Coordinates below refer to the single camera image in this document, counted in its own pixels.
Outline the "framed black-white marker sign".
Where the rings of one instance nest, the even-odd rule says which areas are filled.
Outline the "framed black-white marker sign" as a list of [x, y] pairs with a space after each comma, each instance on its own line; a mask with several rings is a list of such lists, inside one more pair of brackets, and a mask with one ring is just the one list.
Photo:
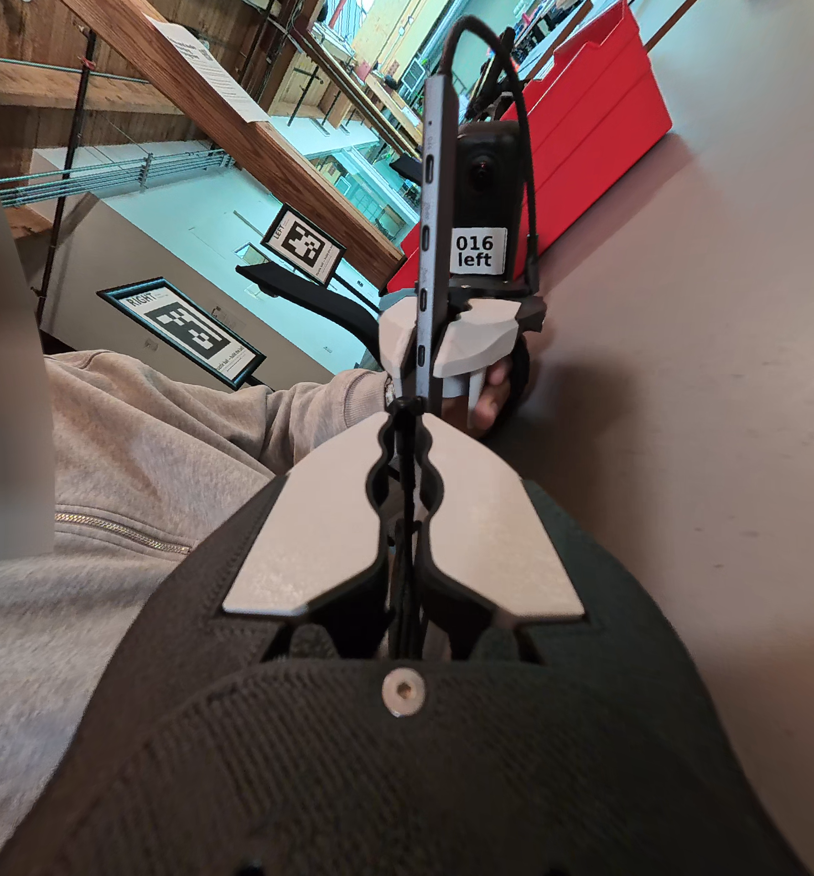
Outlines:
[[134, 323], [229, 389], [261, 386], [266, 356], [162, 277], [97, 291]]
[[282, 203], [261, 242], [305, 277], [324, 287], [330, 284], [347, 252], [347, 247], [336, 238], [287, 203]]

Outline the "wooden beam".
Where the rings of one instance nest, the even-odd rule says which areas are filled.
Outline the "wooden beam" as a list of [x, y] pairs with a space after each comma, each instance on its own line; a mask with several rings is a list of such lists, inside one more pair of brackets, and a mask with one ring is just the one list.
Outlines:
[[347, 261], [364, 278], [383, 288], [395, 275], [405, 259], [401, 250], [325, 181], [269, 120], [241, 119], [152, 23], [162, 17], [149, 3], [64, 3], [276, 199], [344, 245]]

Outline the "person's left hand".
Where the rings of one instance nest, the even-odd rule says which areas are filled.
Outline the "person's left hand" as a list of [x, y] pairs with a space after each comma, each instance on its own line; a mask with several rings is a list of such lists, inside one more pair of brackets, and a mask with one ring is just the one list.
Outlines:
[[483, 440], [492, 430], [511, 393], [513, 359], [506, 356], [487, 368], [477, 405], [469, 411], [467, 396], [445, 399], [441, 418], [457, 430], [476, 440]]

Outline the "person's left forearm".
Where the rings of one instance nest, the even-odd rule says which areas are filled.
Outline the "person's left forearm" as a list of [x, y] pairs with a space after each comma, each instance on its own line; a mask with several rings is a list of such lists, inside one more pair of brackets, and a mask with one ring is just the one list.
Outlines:
[[382, 412], [393, 399], [392, 379], [381, 371], [348, 370], [326, 384], [300, 383], [269, 391], [259, 462], [282, 474], [348, 428]]

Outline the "black office chair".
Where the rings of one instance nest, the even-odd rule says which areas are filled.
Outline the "black office chair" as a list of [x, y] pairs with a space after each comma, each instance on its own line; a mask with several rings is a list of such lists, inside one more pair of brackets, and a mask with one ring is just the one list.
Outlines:
[[237, 266], [235, 269], [267, 295], [281, 297], [345, 329], [362, 343], [375, 364], [381, 366], [378, 318], [359, 303], [275, 262]]

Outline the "grey desk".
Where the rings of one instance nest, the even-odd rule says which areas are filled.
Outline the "grey desk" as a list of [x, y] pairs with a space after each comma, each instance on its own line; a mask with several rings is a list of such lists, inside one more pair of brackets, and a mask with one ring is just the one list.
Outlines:
[[673, 130], [544, 258], [495, 448], [662, 607], [814, 872], [814, 2], [697, 2], [650, 58]]

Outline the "white paper notice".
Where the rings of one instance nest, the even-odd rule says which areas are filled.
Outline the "white paper notice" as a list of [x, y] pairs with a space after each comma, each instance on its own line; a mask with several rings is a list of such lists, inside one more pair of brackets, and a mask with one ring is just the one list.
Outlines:
[[208, 48], [184, 26], [146, 16], [172, 44], [183, 60], [246, 123], [268, 123], [270, 116], [214, 58]]

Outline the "red storage bin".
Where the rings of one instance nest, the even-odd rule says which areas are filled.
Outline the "red storage bin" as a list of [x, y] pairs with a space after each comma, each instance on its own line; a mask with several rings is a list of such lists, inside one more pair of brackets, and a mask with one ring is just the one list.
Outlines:
[[[614, 2], [523, 88], [532, 147], [535, 252], [544, 254], [672, 127], [628, 2]], [[529, 245], [518, 109], [462, 125], [450, 276], [519, 279]]]

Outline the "grey metal conduit rods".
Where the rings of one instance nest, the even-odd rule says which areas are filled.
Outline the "grey metal conduit rods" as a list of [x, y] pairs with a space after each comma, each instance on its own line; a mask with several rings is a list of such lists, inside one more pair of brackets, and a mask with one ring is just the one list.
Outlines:
[[158, 181], [233, 165], [233, 158], [225, 151], [212, 149], [30, 173], [0, 178], [0, 203], [12, 208], [110, 189], [143, 189]]

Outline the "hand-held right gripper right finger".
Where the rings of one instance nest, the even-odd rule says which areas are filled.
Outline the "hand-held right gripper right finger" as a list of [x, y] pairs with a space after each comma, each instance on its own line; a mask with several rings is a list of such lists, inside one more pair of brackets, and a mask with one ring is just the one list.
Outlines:
[[583, 619], [586, 611], [522, 478], [433, 414], [421, 418], [423, 559], [445, 597], [467, 597], [494, 623]]

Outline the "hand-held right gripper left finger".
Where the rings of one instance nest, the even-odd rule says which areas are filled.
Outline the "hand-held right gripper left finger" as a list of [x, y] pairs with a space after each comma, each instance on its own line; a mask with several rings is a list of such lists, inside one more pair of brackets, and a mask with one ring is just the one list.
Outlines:
[[321, 608], [383, 558], [374, 467], [389, 453], [378, 412], [316, 448], [285, 476], [222, 605], [233, 615], [299, 617]]

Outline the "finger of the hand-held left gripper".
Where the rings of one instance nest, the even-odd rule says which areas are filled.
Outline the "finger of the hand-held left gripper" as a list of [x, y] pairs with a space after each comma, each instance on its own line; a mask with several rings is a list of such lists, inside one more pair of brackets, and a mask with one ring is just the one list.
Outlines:
[[473, 418], [488, 368], [513, 350], [521, 303], [469, 300], [468, 305], [445, 329], [433, 377], [444, 381], [445, 398], [467, 397], [467, 417]]
[[379, 361], [396, 399], [415, 392], [416, 311], [416, 300], [399, 300], [379, 317]]

